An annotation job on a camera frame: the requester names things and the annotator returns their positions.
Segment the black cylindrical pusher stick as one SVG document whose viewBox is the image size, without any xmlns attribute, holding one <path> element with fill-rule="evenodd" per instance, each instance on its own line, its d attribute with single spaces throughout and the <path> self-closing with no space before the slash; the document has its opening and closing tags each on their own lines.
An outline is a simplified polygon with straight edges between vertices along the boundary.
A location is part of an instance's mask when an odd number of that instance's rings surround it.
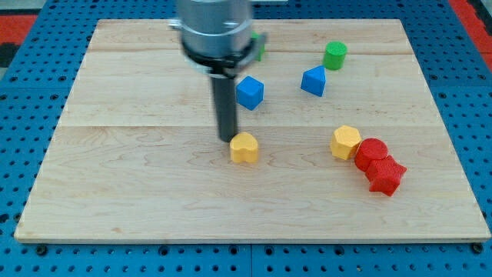
<svg viewBox="0 0 492 277">
<path fill-rule="evenodd" d="M 233 78 L 211 78 L 218 137 L 230 142 L 238 133 L 235 81 Z"/>
</svg>

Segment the green block behind arm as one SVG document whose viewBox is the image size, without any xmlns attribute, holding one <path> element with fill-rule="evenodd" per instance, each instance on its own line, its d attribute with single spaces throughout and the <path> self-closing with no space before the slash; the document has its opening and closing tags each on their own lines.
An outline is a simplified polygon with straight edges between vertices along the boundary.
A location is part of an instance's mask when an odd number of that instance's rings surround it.
<svg viewBox="0 0 492 277">
<path fill-rule="evenodd" d="M 257 32 L 253 31 L 251 33 L 251 39 L 254 43 L 254 52 L 256 54 L 255 59 L 260 62 L 262 60 L 262 56 L 265 51 L 265 35 L 258 34 Z"/>
</svg>

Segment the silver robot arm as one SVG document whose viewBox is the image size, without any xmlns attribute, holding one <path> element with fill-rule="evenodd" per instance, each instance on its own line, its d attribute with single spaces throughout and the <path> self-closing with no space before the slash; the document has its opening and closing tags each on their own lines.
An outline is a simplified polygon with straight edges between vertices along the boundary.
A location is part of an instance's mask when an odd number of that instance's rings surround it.
<svg viewBox="0 0 492 277">
<path fill-rule="evenodd" d="M 248 0 L 177 0 L 179 31 L 188 61 L 211 80 L 218 137 L 229 142 L 238 134 L 235 79 L 261 54 L 267 35 L 253 36 Z"/>
</svg>

